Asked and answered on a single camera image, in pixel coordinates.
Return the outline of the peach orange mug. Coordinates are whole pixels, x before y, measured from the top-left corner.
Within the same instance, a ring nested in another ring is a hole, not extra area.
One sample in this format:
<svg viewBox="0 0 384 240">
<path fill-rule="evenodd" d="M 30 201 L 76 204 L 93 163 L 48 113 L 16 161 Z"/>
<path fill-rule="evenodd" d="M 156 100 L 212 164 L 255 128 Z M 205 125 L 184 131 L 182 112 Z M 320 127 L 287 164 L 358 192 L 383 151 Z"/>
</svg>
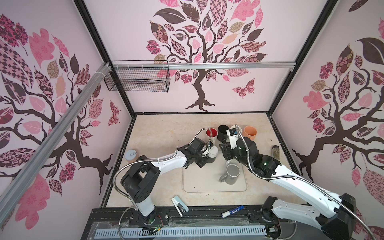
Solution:
<svg viewBox="0 0 384 240">
<path fill-rule="evenodd" d="M 249 138 L 251 141 L 255 140 L 257 133 L 257 129 L 252 126 L 246 126 L 243 129 L 243 136 Z"/>
</svg>

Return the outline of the white ribbed-bottom mug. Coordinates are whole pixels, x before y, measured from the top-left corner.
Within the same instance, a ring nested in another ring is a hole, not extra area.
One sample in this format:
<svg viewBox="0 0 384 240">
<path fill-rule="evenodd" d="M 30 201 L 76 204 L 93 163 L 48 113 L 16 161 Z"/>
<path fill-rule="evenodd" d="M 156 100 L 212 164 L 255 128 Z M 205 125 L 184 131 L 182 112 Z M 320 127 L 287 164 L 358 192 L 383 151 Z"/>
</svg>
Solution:
<svg viewBox="0 0 384 240">
<path fill-rule="evenodd" d="M 230 127 L 230 130 L 234 132 L 234 134 L 241 134 L 243 132 L 242 128 L 237 125 L 233 125 Z"/>
</svg>

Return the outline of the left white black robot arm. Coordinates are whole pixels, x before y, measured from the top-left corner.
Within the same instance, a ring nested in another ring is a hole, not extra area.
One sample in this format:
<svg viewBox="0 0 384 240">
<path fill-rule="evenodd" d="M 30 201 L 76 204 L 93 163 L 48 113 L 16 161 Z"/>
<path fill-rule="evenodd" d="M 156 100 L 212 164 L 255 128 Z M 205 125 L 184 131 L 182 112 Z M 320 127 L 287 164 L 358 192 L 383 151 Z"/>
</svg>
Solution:
<svg viewBox="0 0 384 240">
<path fill-rule="evenodd" d="M 154 215 L 155 205 L 150 197 L 158 178 L 175 169 L 187 169 L 196 164 L 202 168 L 206 165 L 211 151 L 211 137 L 207 141 L 198 138 L 199 134 L 211 130 L 203 128 L 186 145 L 177 147 L 169 155 L 158 158 L 140 156 L 127 164 L 113 176 L 113 188 L 128 198 L 136 211 L 147 218 Z"/>
</svg>

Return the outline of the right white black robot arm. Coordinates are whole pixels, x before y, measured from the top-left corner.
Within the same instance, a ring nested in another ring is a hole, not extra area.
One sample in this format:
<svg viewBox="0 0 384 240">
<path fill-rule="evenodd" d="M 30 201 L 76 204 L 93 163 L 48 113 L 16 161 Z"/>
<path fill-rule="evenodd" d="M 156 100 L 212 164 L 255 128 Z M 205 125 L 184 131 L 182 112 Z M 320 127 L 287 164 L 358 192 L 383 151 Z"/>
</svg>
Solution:
<svg viewBox="0 0 384 240">
<path fill-rule="evenodd" d="M 292 172 L 279 160 L 260 154 L 256 143 L 242 135 L 240 127 L 219 126 L 224 139 L 220 148 L 227 161 L 236 160 L 261 180 L 276 184 L 302 200 L 305 205 L 268 197 L 262 207 L 265 221 L 287 219 L 321 230 L 331 240 L 349 240 L 357 223 L 376 239 L 374 232 L 357 215 L 356 200 L 349 194 L 338 195 Z"/>
</svg>

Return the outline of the grey mug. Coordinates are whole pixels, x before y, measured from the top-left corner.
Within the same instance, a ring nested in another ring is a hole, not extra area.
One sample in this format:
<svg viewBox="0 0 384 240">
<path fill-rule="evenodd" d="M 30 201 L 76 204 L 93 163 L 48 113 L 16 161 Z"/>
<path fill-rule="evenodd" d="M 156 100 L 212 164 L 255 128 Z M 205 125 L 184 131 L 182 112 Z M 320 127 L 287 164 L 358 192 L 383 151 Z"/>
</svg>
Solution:
<svg viewBox="0 0 384 240">
<path fill-rule="evenodd" d="M 225 173 L 219 178 L 219 182 L 234 185 L 240 173 L 240 168 L 236 164 L 229 164 L 226 167 Z"/>
</svg>

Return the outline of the translucent plastic tray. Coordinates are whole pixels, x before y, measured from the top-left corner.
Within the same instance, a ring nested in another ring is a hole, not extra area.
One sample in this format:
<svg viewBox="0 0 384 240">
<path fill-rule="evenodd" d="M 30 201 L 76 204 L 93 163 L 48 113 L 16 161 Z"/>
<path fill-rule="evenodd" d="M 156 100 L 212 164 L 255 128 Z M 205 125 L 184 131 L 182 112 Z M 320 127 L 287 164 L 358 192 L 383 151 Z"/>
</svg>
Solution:
<svg viewBox="0 0 384 240">
<path fill-rule="evenodd" d="M 233 179 L 233 184 L 220 178 L 235 170 L 239 175 Z M 200 168 L 196 164 L 183 170 L 183 190 L 187 193 L 224 193 L 244 192 L 248 188 L 243 167 L 235 160 L 225 160 L 221 151 L 214 162 Z"/>
</svg>

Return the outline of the glass spice jar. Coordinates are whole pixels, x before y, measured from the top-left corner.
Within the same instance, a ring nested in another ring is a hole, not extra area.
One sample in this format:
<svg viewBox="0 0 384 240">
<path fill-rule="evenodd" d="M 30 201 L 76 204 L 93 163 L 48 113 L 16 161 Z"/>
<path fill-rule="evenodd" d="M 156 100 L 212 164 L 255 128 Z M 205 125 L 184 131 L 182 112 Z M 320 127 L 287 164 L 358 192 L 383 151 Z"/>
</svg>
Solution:
<svg viewBox="0 0 384 240">
<path fill-rule="evenodd" d="M 276 159 L 276 160 L 280 160 L 281 158 L 281 151 L 280 151 L 280 147 L 277 146 L 277 145 L 274 145 L 272 146 L 272 149 L 271 149 L 271 157 Z"/>
</svg>

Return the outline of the white teal stapler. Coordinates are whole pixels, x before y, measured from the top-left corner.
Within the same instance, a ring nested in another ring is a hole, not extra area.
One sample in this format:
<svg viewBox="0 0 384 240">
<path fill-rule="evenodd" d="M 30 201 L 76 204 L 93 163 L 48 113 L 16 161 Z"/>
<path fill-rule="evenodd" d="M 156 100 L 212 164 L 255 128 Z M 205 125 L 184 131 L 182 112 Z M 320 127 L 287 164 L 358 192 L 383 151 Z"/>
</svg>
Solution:
<svg viewBox="0 0 384 240">
<path fill-rule="evenodd" d="M 189 212 L 189 207 L 180 199 L 179 196 L 174 196 L 171 198 L 171 201 L 181 217 L 183 217 L 185 213 Z"/>
</svg>

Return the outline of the orange tin can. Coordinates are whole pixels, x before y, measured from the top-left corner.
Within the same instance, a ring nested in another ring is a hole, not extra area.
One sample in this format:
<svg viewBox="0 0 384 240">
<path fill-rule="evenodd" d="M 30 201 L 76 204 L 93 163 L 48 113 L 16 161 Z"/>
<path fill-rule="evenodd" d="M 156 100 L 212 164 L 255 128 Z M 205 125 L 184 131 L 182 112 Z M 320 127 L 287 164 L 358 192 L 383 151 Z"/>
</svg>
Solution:
<svg viewBox="0 0 384 240">
<path fill-rule="evenodd" d="M 132 162 L 136 161 L 138 157 L 139 156 L 138 156 L 138 153 L 136 150 L 128 150 L 124 154 L 124 158 L 125 158 L 127 163 L 132 163 Z"/>
</svg>

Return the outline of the blue white marker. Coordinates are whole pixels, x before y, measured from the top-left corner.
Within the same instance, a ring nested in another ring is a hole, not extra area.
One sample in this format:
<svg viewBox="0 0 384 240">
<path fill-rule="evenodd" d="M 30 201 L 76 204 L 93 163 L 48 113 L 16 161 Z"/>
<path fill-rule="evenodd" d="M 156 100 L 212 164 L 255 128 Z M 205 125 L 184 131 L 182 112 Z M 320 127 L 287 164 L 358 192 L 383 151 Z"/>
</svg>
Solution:
<svg viewBox="0 0 384 240">
<path fill-rule="evenodd" d="M 228 217 L 228 216 L 230 216 L 230 215 L 233 215 L 233 214 L 235 214 L 235 213 L 238 213 L 240 210 L 243 210 L 243 209 L 244 209 L 244 206 L 238 206 L 238 207 L 236 207 L 236 208 L 233 208 L 233 209 L 231 209 L 231 210 L 228 210 L 228 211 L 222 213 L 221 216 L 222 216 L 222 218 L 224 219 L 224 218 L 226 218 L 226 217 Z"/>
</svg>

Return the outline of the black base frame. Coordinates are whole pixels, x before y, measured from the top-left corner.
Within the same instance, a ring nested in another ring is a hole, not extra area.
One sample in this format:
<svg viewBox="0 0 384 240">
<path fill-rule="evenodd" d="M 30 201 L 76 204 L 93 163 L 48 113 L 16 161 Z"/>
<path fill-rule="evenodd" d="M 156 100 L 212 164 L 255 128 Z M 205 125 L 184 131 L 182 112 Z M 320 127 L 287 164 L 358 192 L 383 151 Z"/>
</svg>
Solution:
<svg viewBox="0 0 384 240">
<path fill-rule="evenodd" d="M 155 210 L 155 219 L 145 224 L 145 219 L 132 208 L 98 208 L 91 211 L 83 240 L 94 240 L 98 229 L 125 228 L 172 228 L 172 227 L 215 227 L 215 226 L 265 226 L 266 236 L 237 237 L 195 237 L 162 238 L 139 240 L 325 240 L 327 237 L 318 229 L 287 219 L 274 219 L 267 222 L 262 218 L 260 205 L 246 205 L 238 213 L 222 218 L 221 214 L 233 206 L 190 207 L 183 217 L 175 207 L 159 207 Z"/>
</svg>

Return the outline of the horizontal aluminium rail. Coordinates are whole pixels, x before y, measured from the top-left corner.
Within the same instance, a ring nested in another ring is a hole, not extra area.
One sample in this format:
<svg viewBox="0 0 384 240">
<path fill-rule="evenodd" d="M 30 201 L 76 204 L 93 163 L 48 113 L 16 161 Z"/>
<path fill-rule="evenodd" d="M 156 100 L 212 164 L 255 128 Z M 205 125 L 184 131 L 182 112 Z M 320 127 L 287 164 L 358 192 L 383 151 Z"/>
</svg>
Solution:
<svg viewBox="0 0 384 240">
<path fill-rule="evenodd" d="M 132 64 L 125 61 L 123 64 L 115 62 L 113 67 L 116 69 L 148 69 L 156 68 L 161 70 L 226 70 L 226 69 L 293 69 L 294 62 L 257 62 L 257 63 L 194 63 L 194 64 Z"/>
</svg>

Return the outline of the diagonal aluminium rail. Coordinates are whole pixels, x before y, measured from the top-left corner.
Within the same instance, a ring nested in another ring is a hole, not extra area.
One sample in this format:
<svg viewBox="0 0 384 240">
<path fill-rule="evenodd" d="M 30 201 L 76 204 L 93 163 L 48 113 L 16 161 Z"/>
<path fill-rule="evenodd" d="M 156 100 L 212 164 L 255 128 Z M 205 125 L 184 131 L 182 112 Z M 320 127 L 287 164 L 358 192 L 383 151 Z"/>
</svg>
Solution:
<svg viewBox="0 0 384 240">
<path fill-rule="evenodd" d="M 26 163 L 20 173 L 3 192 L 1 195 L 1 224 L 3 224 L 11 214 L 12 210 L 15 208 L 28 187 L 32 184 L 32 181 L 35 179 L 44 163 L 49 159 L 49 156 L 63 138 L 70 125 L 79 115 L 82 107 L 86 105 L 94 90 L 101 81 L 104 80 L 106 74 L 108 74 L 110 70 L 110 63 L 103 63 L 98 68 L 92 76 L 91 82 L 83 88 L 82 93 L 71 104 L 69 109 L 53 128 L 53 131 L 37 148 L 32 158 Z"/>
</svg>

